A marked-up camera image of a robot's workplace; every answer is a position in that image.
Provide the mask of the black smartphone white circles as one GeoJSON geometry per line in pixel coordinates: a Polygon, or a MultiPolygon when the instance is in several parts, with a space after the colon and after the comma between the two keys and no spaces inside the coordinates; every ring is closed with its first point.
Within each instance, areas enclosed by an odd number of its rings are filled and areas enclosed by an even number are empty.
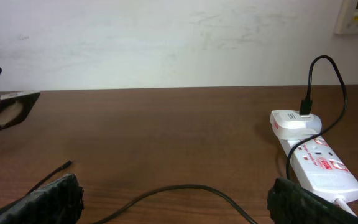
{"type": "Polygon", "coordinates": [[[39,96],[39,91],[21,91],[1,95],[0,131],[23,122],[39,96]]]}

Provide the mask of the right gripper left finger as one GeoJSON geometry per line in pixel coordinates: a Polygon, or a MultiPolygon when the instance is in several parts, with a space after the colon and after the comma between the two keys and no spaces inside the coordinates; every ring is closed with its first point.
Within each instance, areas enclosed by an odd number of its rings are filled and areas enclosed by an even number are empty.
{"type": "Polygon", "coordinates": [[[66,174],[0,208],[0,224],[76,224],[83,209],[83,188],[66,174]]]}

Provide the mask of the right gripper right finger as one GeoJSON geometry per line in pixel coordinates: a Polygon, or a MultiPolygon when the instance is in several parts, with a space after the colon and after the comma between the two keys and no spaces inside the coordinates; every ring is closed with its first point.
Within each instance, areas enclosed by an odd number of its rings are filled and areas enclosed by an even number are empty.
{"type": "Polygon", "coordinates": [[[267,203],[274,223],[358,224],[357,216],[282,177],[269,190],[267,203]]]}

